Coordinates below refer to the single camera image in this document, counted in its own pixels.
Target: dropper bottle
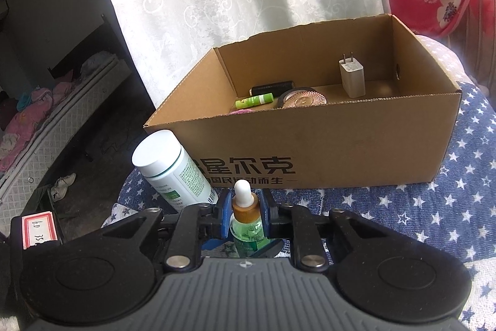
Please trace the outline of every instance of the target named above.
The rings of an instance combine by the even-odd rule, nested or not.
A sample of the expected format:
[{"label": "dropper bottle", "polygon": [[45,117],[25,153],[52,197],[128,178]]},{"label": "dropper bottle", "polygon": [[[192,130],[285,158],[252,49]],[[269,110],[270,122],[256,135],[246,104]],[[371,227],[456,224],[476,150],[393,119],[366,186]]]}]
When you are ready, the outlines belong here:
[{"label": "dropper bottle", "polygon": [[246,180],[238,180],[234,184],[232,212],[231,233],[241,258],[249,257],[269,244],[262,227],[259,197],[251,192],[250,183]]}]

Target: red label sticker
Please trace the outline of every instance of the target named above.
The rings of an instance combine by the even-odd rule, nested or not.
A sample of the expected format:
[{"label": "red label sticker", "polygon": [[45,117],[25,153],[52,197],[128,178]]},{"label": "red label sticker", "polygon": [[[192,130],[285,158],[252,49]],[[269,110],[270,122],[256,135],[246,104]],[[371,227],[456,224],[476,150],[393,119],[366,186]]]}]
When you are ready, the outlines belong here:
[{"label": "red label sticker", "polygon": [[51,212],[22,217],[22,244],[24,249],[50,240],[57,240],[54,216]]}]

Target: green liquid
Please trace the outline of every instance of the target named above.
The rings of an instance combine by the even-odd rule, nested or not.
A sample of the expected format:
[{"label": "green liquid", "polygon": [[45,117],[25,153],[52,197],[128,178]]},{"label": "green liquid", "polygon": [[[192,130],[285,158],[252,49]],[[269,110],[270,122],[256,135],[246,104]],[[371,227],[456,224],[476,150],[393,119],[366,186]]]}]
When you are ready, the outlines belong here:
[{"label": "green liquid", "polygon": [[231,233],[234,236],[234,245],[240,258],[247,258],[254,252],[269,244],[270,240],[264,236],[262,219],[251,223],[238,222],[231,216]]}]

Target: black battery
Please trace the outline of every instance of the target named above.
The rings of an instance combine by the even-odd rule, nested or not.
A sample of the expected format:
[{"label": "black battery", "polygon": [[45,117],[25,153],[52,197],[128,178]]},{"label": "black battery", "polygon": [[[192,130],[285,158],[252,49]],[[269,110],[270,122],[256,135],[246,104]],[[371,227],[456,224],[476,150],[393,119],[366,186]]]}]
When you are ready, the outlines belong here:
[{"label": "black battery", "polygon": [[272,93],[274,97],[279,97],[284,92],[294,88],[295,84],[289,80],[287,82],[271,83],[270,85],[254,86],[250,89],[250,96],[261,96]]}]

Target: green lip balm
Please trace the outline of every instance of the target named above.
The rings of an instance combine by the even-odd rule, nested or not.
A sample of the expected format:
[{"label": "green lip balm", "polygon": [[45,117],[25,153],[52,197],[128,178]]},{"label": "green lip balm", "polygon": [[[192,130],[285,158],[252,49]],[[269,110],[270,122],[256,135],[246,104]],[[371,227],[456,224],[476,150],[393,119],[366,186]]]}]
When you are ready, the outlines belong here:
[{"label": "green lip balm", "polygon": [[274,96],[272,93],[267,93],[260,96],[248,97],[247,99],[237,100],[236,108],[238,110],[247,109],[248,107],[253,107],[254,105],[261,105],[272,103],[274,101]]}]

